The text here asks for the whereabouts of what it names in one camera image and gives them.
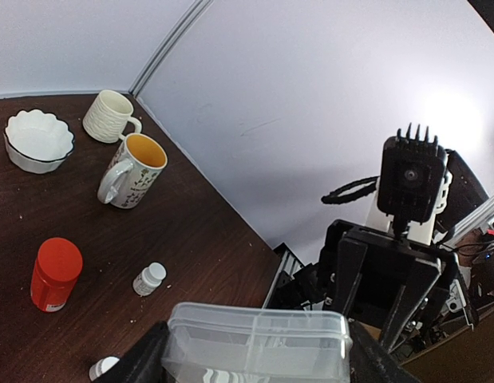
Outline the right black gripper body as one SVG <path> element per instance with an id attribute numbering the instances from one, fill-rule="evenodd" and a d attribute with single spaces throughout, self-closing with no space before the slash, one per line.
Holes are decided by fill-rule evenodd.
<path id="1" fill-rule="evenodd" d="M 460 277 L 457 255 L 342 219 L 326 231 L 318 262 L 324 310 L 378 328 L 396 343 L 410 322 L 428 330 Z"/>

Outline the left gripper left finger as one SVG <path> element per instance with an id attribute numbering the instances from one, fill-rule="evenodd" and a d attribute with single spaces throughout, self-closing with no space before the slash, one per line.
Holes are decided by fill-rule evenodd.
<path id="1" fill-rule="evenodd" d="M 168 339 L 167 323 L 155 323 L 110 370 L 98 377 L 98 381 L 169 382 L 161 361 Z"/>

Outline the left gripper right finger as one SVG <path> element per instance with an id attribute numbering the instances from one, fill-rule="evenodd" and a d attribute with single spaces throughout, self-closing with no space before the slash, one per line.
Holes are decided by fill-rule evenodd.
<path id="1" fill-rule="evenodd" d="M 350 381 L 353 383 L 420 383 L 383 349 L 359 322 L 349 321 Z"/>

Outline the small white bottle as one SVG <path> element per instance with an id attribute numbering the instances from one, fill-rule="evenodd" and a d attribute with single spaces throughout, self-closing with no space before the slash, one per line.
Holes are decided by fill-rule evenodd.
<path id="1" fill-rule="evenodd" d="M 146 297 L 152 294 L 165 280 L 167 271 L 160 263 L 151 263 L 145 267 L 132 281 L 134 292 Z"/>
<path id="2" fill-rule="evenodd" d="M 108 356 L 102 358 L 101 360 L 94 363 L 89 368 L 89 379 L 90 381 L 95 381 L 97 378 L 102 376 L 104 373 L 108 372 L 118 361 L 120 358 L 115 356 Z"/>

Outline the clear plastic pill organizer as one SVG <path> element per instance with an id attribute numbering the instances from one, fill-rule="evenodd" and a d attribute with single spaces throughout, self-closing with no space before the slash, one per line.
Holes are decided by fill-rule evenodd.
<path id="1" fill-rule="evenodd" d="M 183 302 L 162 366 L 178 382 L 348 382 L 353 344 L 332 311 Z"/>

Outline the orange pill bottle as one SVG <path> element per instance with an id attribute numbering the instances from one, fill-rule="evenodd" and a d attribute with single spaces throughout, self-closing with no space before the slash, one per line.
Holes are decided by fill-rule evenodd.
<path id="1" fill-rule="evenodd" d="M 38 249 L 30 297 L 41 311 L 53 313 L 67 303 L 83 269 L 78 247 L 68 239 L 47 239 Z"/>

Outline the floral mug yellow inside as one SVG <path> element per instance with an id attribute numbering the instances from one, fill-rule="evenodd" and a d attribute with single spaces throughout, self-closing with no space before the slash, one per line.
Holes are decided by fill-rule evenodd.
<path id="1" fill-rule="evenodd" d="M 98 200 L 121 209 L 136 207 L 167 164 L 165 150 L 153 138 L 128 134 L 101 178 Z"/>

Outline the white scalloped bowl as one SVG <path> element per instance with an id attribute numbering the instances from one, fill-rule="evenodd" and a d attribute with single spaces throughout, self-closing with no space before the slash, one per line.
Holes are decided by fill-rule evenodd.
<path id="1" fill-rule="evenodd" d="M 57 170 L 75 149 L 75 136 L 68 124 L 40 109 L 11 116 L 3 136 L 10 161 L 37 175 Z"/>

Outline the cream ribbed mug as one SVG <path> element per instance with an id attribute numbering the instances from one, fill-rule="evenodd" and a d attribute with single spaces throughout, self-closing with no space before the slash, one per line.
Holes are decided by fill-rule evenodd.
<path id="1" fill-rule="evenodd" d="M 124 130 L 132 124 L 135 133 L 142 131 L 141 122 L 132 116 L 132 103 L 122 94 L 110 90 L 101 90 L 86 112 L 82 126 L 94 140 L 105 144 L 114 144 L 125 138 Z"/>

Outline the right aluminium frame post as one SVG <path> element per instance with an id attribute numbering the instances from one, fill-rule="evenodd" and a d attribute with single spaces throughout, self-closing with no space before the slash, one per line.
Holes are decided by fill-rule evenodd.
<path id="1" fill-rule="evenodd" d="M 155 49 L 152 56 L 147 60 L 135 81 L 130 86 L 128 93 L 138 97 L 152 76 L 158 70 L 162 62 L 175 48 L 180 39 L 192 28 L 204 12 L 213 4 L 213 0 L 194 1 L 179 18 L 176 24 L 169 30 L 162 42 Z"/>

